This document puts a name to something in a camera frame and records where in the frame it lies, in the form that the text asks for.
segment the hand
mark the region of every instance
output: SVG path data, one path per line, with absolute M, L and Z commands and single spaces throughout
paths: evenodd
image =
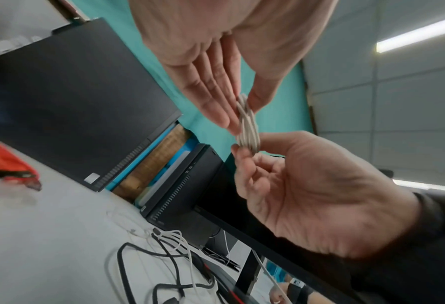
M 241 54 L 256 72 L 247 101 L 256 112 L 315 43 L 336 2 L 129 0 L 129 5 L 144 44 L 176 86 L 209 120 L 236 135 Z
M 261 150 L 231 148 L 238 194 L 276 236 L 307 250 L 368 257 L 404 234 L 420 205 L 366 161 L 308 132 L 261 133 Z
M 288 293 L 289 283 L 279 283 L 279 286 L 284 293 Z M 279 302 L 279 304 L 291 304 L 284 301 L 281 291 L 276 286 L 273 286 L 269 292 L 269 301 L 271 301 L 271 304 L 275 304 L 277 302 Z

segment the blue strip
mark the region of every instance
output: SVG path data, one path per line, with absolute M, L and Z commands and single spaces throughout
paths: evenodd
M 172 124 L 169 128 L 167 128 L 161 135 L 159 135 L 156 140 L 154 140 L 149 147 L 147 147 L 132 163 L 126 167 L 115 179 L 112 180 L 109 185 L 106 186 L 106 189 L 112 191 L 116 186 L 131 173 L 131 171 L 139 165 L 139 163 L 149 154 L 151 151 L 166 137 L 166 135 L 171 132 L 171 130 L 176 126 L 176 124 Z

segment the ventilation grille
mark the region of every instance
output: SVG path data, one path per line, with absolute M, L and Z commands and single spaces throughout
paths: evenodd
M 164 212 L 164 210 L 169 206 L 169 204 L 174 200 L 174 198 L 176 197 L 176 195 L 181 191 L 181 189 L 184 187 L 184 185 L 186 185 L 186 183 L 188 182 L 189 178 L 191 176 L 188 174 L 179 184 L 179 186 L 174 190 L 174 192 L 167 198 L 166 202 L 164 203 L 164 205 L 162 205 L 162 207 L 157 211 L 157 213 L 155 215 L 153 215 L 151 217 L 151 219 L 153 221 L 157 221 L 159 216 Z

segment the red object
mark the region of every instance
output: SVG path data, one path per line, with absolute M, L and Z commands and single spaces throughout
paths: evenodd
M 8 151 L 5 147 L 0 145 L 0 170 L 2 171 L 26 171 L 34 175 L 30 178 L 19 177 L 5 177 L 4 180 L 16 181 L 20 184 L 24 184 L 30 188 L 36 187 L 39 183 L 39 174 L 31 166 L 20 160 L 17 156 Z

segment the ceiling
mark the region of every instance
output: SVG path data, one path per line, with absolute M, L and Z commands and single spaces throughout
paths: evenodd
M 445 0 L 339 0 L 304 58 L 318 134 L 395 178 L 445 185 L 445 36 L 377 41 L 445 19 Z

